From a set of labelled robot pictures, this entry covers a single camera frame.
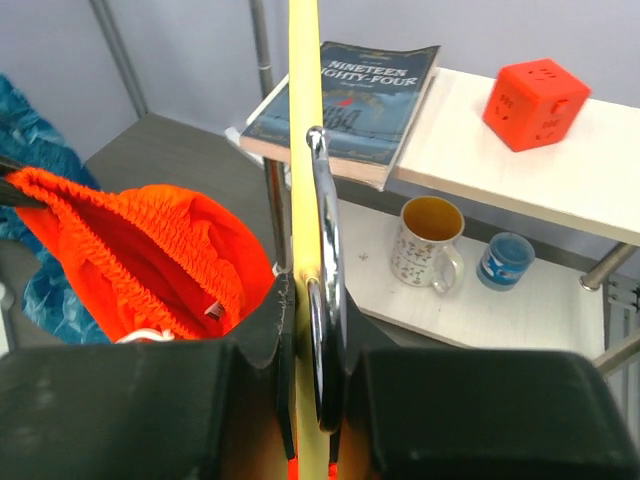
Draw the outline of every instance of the red cube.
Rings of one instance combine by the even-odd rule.
[[[550,58],[498,73],[482,119],[511,150],[564,138],[591,89]]]

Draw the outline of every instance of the fabric tag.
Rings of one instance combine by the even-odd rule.
[[[218,301],[216,301],[215,303],[211,304],[205,311],[204,311],[205,315],[207,315],[208,317],[213,318],[214,320],[220,320],[220,317],[222,317],[222,315],[224,315],[224,307],[222,306],[222,304]]]

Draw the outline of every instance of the yellow handle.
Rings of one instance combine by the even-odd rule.
[[[320,272],[320,229],[311,150],[306,135],[322,125],[320,33],[317,0],[289,0],[289,118],[291,210],[296,311],[296,428],[300,480],[326,480],[329,436],[318,426],[306,284]]]

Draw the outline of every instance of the book cover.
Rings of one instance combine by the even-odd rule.
[[[322,94],[329,155],[390,165],[426,88],[439,48],[397,52],[323,43]],[[289,147],[288,84],[242,135]]]

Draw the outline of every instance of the white wall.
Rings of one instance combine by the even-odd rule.
[[[260,99],[249,0],[110,1],[152,111],[216,133],[242,125]],[[263,1],[278,80],[288,70],[288,5]],[[442,44],[443,66],[487,76],[509,63],[548,56],[589,84],[594,98],[640,107],[640,42],[634,40],[640,2],[320,0],[319,5],[322,40],[389,49]],[[409,195],[427,192],[396,181],[391,188]],[[454,200],[470,217],[593,258],[614,244]],[[640,277],[640,256],[624,273]]]
[[[88,0],[0,0],[0,71],[83,160],[136,120]]]

